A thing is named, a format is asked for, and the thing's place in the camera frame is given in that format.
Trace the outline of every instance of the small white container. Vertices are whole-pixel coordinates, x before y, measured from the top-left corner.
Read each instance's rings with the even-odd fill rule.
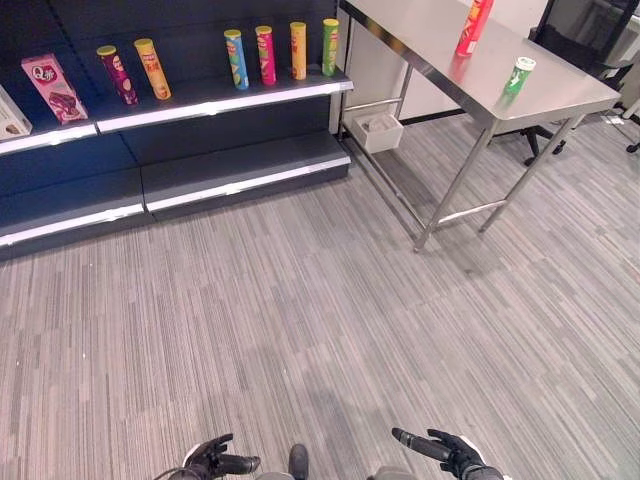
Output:
[[[351,134],[369,153],[397,148],[404,127],[388,113],[364,115],[351,121]]]

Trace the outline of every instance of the black office chair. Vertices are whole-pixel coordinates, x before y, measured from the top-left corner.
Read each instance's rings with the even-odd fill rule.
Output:
[[[529,38],[617,90],[633,64],[608,64],[607,60],[639,4],[640,0],[549,0]],[[603,78],[612,69],[619,71]],[[525,162],[529,166],[540,153],[538,137],[551,139],[553,132],[538,125],[520,133],[527,137],[533,152]],[[565,144],[562,141],[554,155]]]

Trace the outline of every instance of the yellow chip can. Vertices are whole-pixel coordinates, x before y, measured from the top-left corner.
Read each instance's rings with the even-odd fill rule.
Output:
[[[292,22],[291,26],[291,67],[293,78],[307,78],[307,24]]]

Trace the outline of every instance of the store shelf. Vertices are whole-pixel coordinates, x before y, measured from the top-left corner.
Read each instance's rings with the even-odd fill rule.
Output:
[[[0,258],[22,243],[144,214],[137,168],[0,198]]]
[[[328,132],[249,145],[142,168],[153,214],[340,170],[351,160]]]
[[[92,123],[83,122],[49,131],[36,131],[27,137],[0,142],[0,155],[49,147],[78,138],[137,128],[189,118],[217,115],[274,103],[331,95],[353,89],[353,82],[336,70],[325,77],[318,68],[310,67],[305,80],[293,80],[288,72],[279,72],[278,82],[271,87],[253,82],[245,91],[237,90],[220,78],[203,79],[171,85],[172,97],[157,100],[141,96],[140,104],[123,105],[115,93],[89,112]]]
[[[23,150],[31,150],[33,148],[55,146],[63,142],[71,142],[78,140],[79,138],[92,137],[97,134],[98,130],[93,123],[80,126],[74,124],[73,126],[60,127],[55,130],[44,131],[41,133],[36,131],[26,137],[0,142],[0,155],[21,152]]]

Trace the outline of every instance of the table leg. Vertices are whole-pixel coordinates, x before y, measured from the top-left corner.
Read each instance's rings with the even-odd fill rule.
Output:
[[[409,89],[409,83],[411,82],[411,74],[413,73],[413,67],[407,63],[407,69],[404,73],[404,80],[402,81],[402,88],[400,89],[400,101],[396,106],[396,118],[400,120],[400,112],[402,112],[402,106],[404,105],[404,99],[407,97],[407,90]]]
[[[348,77],[351,71],[351,50],[353,47],[353,18],[349,16],[347,24],[347,42],[344,51],[344,74]],[[347,107],[347,92],[340,95],[340,112],[338,113],[338,140],[342,141],[344,136],[344,109]]]
[[[478,159],[480,152],[482,152],[484,147],[487,146],[487,144],[495,134],[497,127],[498,127],[497,122],[494,122],[494,124],[490,128],[487,128],[486,130],[484,130],[482,132],[482,135],[480,135],[480,138],[478,138],[478,141],[473,146],[473,149],[467,156],[467,159],[465,160],[464,165],[462,165],[462,168],[458,171],[458,174],[456,175],[456,178],[453,180],[453,183],[451,183],[449,190],[447,191],[446,195],[440,202],[440,205],[438,205],[438,208],[436,208],[436,213],[434,213],[433,217],[431,217],[431,220],[429,221],[427,228],[425,228],[422,231],[422,233],[420,234],[420,237],[413,244],[413,250],[415,252],[419,252],[420,250],[422,250],[429,236],[437,228],[438,222],[443,217],[446,208],[451,203],[451,199],[460,188],[460,184],[462,183],[464,178],[467,176],[467,173],[471,168],[471,166]]]
[[[536,171],[551,156],[551,152],[553,152],[553,150],[558,146],[558,144],[567,136],[569,131],[575,125],[577,125],[578,122],[582,118],[583,118],[583,116],[570,118],[569,120],[565,121],[562,124],[562,128],[560,128],[560,130],[558,130],[556,132],[556,134],[549,141],[547,146],[544,147],[544,150],[542,150],[542,152],[540,152],[540,155],[538,155],[535,158],[535,160],[533,161],[531,166],[527,169],[525,174],[522,177],[520,177],[520,180],[518,180],[518,183],[516,183],[515,186],[511,189],[511,191],[509,192],[509,194],[505,198],[505,203],[503,205],[499,206],[497,209],[495,209],[494,212],[491,214],[491,216],[484,223],[484,225],[482,225],[482,227],[480,227],[480,231],[481,232],[487,231],[487,229],[491,225],[493,225],[493,222],[495,222],[498,219],[498,217],[502,214],[504,209],[509,205],[509,203],[511,203],[511,200],[513,200],[515,198],[515,196],[520,192],[520,190],[522,190],[522,187],[524,187],[525,184],[529,180],[531,180],[531,178],[535,175]]]

